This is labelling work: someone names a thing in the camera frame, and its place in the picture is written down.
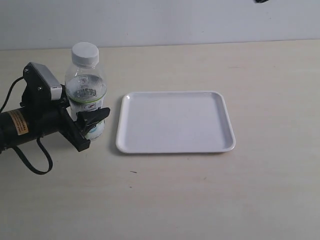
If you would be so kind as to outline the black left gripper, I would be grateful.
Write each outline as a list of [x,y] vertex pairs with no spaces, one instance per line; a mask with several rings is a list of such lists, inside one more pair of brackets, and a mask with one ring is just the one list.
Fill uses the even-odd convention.
[[87,134],[97,124],[106,119],[110,115],[111,109],[104,107],[93,111],[79,111],[76,114],[75,123],[67,111],[70,102],[66,93],[66,86],[62,84],[61,87],[60,100],[51,102],[54,111],[57,113],[55,120],[57,129],[78,152],[82,152],[90,147],[90,140],[86,139],[83,134]]

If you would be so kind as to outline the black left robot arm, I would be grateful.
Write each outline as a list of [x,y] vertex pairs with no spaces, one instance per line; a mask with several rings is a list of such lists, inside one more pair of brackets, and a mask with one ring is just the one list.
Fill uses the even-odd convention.
[[59,132],[79,152],[90,146],[70,117],[65,86],[43,64],[29,62],[20,108],[0,114],[1,151]]

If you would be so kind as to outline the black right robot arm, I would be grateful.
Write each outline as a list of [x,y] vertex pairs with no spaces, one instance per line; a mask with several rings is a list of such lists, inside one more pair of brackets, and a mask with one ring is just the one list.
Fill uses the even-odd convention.
[[238,42],[262,0],[77,0],[71,43],[133,47]]

